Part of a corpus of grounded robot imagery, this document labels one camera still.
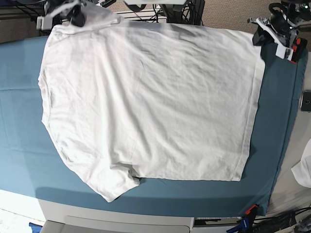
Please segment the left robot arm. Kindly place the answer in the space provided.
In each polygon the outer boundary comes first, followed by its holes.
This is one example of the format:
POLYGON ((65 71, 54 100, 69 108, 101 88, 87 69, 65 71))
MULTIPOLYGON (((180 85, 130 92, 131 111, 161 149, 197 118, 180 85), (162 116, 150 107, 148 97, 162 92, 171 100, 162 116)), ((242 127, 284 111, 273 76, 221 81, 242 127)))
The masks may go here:
POLYGON ((270 28, 282 45, 294 51, 303 50, 307 40, 300 32, 311 31, 311 2, 309 0, 282 0, 269 5, 271 15, 257 19, 270 28))

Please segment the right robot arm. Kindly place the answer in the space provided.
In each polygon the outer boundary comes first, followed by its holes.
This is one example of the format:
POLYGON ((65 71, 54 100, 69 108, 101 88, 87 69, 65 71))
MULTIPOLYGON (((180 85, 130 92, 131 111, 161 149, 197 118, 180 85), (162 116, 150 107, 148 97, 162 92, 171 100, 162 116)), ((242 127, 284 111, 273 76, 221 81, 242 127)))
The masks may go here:
POLYGON ((45 5, 46 14, 37 18, 37 28, 50 30, 62 20, 69 21, 72 25, 83 27, 86 17, 82 7, 86 6, 84 0, 48 0, 45 5))

